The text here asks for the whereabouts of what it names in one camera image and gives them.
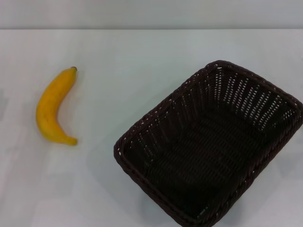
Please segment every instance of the yellow banana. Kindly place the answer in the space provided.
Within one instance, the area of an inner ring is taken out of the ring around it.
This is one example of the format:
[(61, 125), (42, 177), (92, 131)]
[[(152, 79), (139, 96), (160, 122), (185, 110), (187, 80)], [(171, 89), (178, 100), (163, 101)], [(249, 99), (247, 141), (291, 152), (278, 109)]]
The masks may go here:
[(77, 139), (67, 136), (57, 122), (60, 104), (76, 80), (77, 68), (62, 71), (45, 89), (36, 109), (36, 122), (41, 134), (52, 142), (76, 145)]

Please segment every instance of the basket rim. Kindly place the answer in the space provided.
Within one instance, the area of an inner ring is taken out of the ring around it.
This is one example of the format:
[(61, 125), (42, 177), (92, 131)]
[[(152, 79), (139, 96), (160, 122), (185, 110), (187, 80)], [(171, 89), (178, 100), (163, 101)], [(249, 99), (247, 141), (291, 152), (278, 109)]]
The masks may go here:
[[(281, 96), (287, 104), (290, 105), (291, 108), (297, 111), (296, 117), (293, 119), (291, 124), (287, 127), (286, 130), (280, 135), (280, 137), (272, 144), (270, 144), (269, 148), (266, 149), (267, 152), (264, 153), (262, 157), (259, 157), (258, 160), (255, 161), (255, 165), (250, 166), (250, 170), (244, 173), (244, 176), (241, 180), (237, 180), (237, 184), (235, 190), (229, 192), (227, 195), (224, 195), (222, 201), (218, 203), (218, 206), (213, 209), (212, 213), (205, 212), (203, 215), (200, 215), (198, 218), (193, 218), (184, 212), (180, 211), (172, 202), (170, 202), (165, 195), (163, 195), (159, 190), (157, 190), (151, 182), (149, 182), (133, 165), (128, 161), (128, 159), (124, 156), (124, 146), (127, 142), (129, 142), (133, 136), (140, 133), (140, 131), (148, 124), (152, 123), (156, 114), (162, 114), (166, 108), (171, 105), (171, 101), (180, 97), (184, 92), (188, 91), (192, 86), (194, 86), (197, 82), (207, 77), (208, 73), (216, 70), (219, 67), (227, 67), (233, 70), (235, 73), (238, 73), (245, 78), (253, 80), (256, 84), (263, 86), (266, 90), (273, 92), (279, 96)], [(278, 88), (271, 82), (265, 80), (261, 76), (251, 72), (241, 66), (233, 64), (228, 61), (214, 61), (212, 63), (207, 64), (204, 68), (197, 71), (194, 75), (188, 78), (184, 83), (181, 84), (174, 92), (168, 95), (165, 99), (163, 99), (155, 108), (150, 110), (146, 115), (144, 115), (140, 120), (138, 120), (130, 129), (120, 137), (120, 139), (114, 145), (114, 157), (119, 165), (124, 169), (127, 168), (127, 171), (131, 174), (134, 174), (150, 193), (157, 196), (157, 203), (160, 205), (165, 212), (174, 214), (173, 218), (179, 224), (190, 224), (192, 226), (196, 225), (211, 225), (220, 220), (226, 212), (230, 209), (230, 207), (236, 202), (236, 200), (241, 197), (241, 195), (251, 186), (254, 179), (259, 175), (259, 173), (267, 166), (267, 164), (275, 157), (275, 155), (283, 148), (283, 146), (290, 140), (290, 138), (294, 135), (294, 133), (301, 127), (302, 120), (302, 112), (303, 112), (303, 104), (293, 97), (292, 95), (286, 93), (282, 89)]]

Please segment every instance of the dark brown basket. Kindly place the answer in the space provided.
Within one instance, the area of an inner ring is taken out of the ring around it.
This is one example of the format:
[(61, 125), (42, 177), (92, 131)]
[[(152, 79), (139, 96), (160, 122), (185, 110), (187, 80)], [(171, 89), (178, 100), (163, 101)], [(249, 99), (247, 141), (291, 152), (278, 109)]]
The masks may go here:
[(180, 225), (210, 227), (300, 128), (302, 110), (255, 73), (215, 61), (136, 122), (114, 156)]

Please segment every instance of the table surface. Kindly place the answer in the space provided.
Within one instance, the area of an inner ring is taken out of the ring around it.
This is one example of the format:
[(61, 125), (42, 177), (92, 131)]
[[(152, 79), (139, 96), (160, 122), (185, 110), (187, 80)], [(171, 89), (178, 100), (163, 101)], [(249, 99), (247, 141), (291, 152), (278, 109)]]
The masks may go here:
[[(207, 63), (241, 65), (303, 100), (303, 30), (1, 30), (0, 226), (177, 227), (113, 157), (118, 138)], [(58, 119), (79, 138), (44, 140), (35, 107), (79, 70)], [(216, 227), (301, 227), (298, 131)]]

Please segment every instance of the basket bottom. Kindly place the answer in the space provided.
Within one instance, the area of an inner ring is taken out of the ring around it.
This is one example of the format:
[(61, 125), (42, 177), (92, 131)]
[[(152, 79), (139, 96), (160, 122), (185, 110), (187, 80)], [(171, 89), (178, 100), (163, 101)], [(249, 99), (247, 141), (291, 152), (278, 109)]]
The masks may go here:
[(264, 134), (224, 110), (187, 126), (145, 172), (173, 204), (193, 218), (260, 150)]

